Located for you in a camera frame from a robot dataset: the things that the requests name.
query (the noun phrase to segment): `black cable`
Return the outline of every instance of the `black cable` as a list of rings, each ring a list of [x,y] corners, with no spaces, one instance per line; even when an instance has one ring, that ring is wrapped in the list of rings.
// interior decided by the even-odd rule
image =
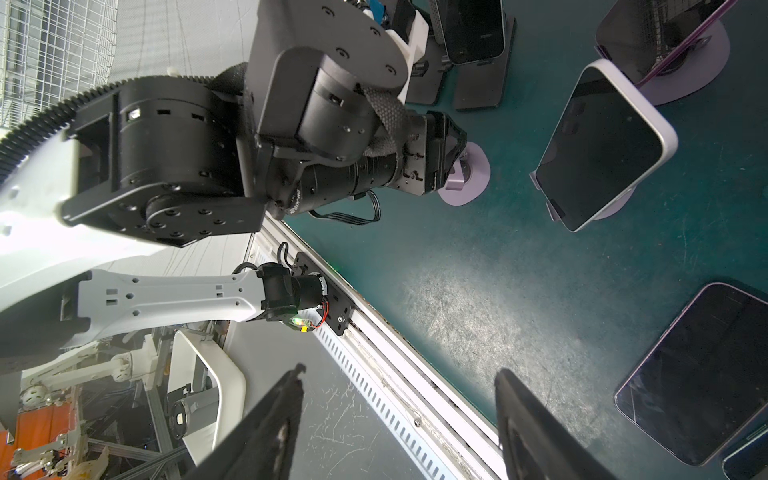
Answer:
[[[232,274],[234,275],[235,273],[240,273],[243,270],[245,270],[246,268],[250,268],[252,270],[258,270],[259,269],[258,266],[254,265],[251,262],[242,262],[240,265],[235,267],[235,270],[232,272]]]
[[[334,212],[332,214],[318,214],[316,211],[310,210],[309,214],[312,215],[313,218],[319,218],[321,220],[335,220],[337,222],[347,223],[349,225],[362,226],[369,223],[378,222],[382,218],[382,208],[379,204],[379,198],[376,196],[376,194],[373,193],[373,190],[368,190],[366,193],[369,197],[371,197],[371,203],[373,204],[373,218],[371,220],[367,218],[355,217],[354,215],[341,214],[339,212]]]
[[[279,247],[277,247],[277,261],[280,263],[280,265],[287,266],[288,268],[292,267],[292,265],[288,262],[288,242],[282,242]]]

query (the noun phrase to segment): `purple phone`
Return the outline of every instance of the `purple phone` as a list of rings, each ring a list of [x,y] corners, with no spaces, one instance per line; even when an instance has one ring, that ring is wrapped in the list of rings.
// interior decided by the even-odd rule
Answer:
[[[705,286],[614,401],[679,460],[706,463],[768,403],[768,303],[725,283]]]
[[[683,64],[689,47],[737,0],[618,0],[598,26],[598,51],[638,88]]]

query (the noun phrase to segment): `white bracket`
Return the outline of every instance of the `white bracket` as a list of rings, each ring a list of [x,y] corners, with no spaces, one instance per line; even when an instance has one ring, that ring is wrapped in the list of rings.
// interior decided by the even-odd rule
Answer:
[[[208,368],[219,388],[217,420],[206,428],[184,437],[184,444],[199,465],[243,418],[245,406],[245,376],[232,359],[213,340],[192,332],[179,330],[174,337],[170,356],[168,392],[192,383],[195,364],[200,359]]]
[[[413,70],[413,64],[422,59],[427,49],[429,24],[427,24],[427,21],[422,17],[422,14],[417,11],[416,17],[414,17],[413,24],[411,25],[407,44],[394,30],[387,30],[386,32],[400,48],[402,55],[406,58],[406,64],[408,65],[408,79],[406,80],[406,85],[397,96],[397,99],[405,104],[406,97],[408,96],[408,86],[411,83],[411,70]]]
[[[22,373],[22,405],[27,409],[48,405],[52,392],[107,376],[112,376],[115,382],[141,380],[144,389],[154,388],[157,350],[152,335],[144,337],[144,344],[138,350],[115,355],[108,362],[72,369],[83,360],[96,355],[99,346],[98,341],[91,342],[62,353],[52,362],[25,370]]]

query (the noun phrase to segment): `wire mesh cage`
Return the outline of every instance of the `wire mesh cage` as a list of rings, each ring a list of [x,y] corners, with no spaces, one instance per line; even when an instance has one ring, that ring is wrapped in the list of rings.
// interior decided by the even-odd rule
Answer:
[[[0,126],[107,83],[118,0],[0,0]]]

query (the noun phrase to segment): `scratched surface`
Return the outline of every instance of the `scratched surface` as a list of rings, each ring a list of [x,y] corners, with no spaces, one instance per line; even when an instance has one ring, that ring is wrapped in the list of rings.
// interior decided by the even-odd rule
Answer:
[[[506,97],[490,111],[441,103],[481,145],[491,183],[450,207],[437,195],[380,189],[365,227],[302,215],[289,224],[490,419],[492,380],[511,368],[620,478],[724,478],[719,459],[688,467],[613,405],[613,394],[705,283],[768,291],[768,64],[758,31],[768,2],[739,2],[723,23],[732,54],[702,91],[660,108],[678,153],[617,215],[580,233],[552,223],[528,178],[613,0],[506,2],[518,20]],[[329,211],[369,216],[343,200]]]
[[[225,350],[246,376],[246,410],[298,362],[304,402],[292,480],[422,478],[394,435],[311,334],[279,323],[232,324]]]

